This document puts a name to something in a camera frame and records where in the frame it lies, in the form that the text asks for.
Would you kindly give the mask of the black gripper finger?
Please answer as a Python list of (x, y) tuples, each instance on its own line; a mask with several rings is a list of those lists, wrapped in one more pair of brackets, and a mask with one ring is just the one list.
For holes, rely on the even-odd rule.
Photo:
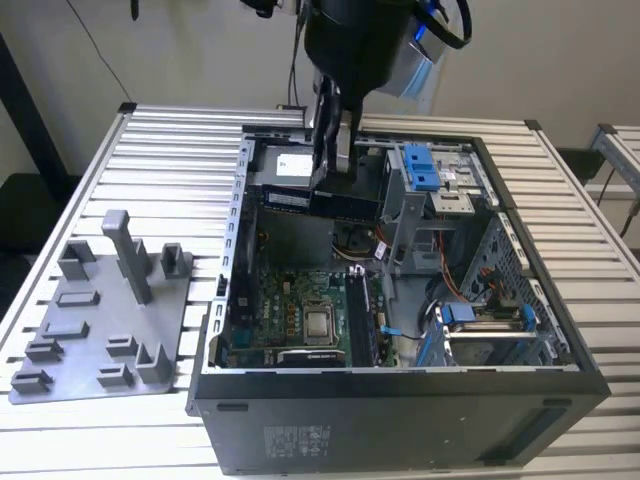
[(332, 106), (329, 121), (329, 191), (344, 193), (357, 178), (357, 154), (354, 147), (362, 116), (362, 107), (354, 110)]
[(321, 76), (313, 123), (313, 191), (340, 191), (346, 182), (346, 127), (338, 87)]

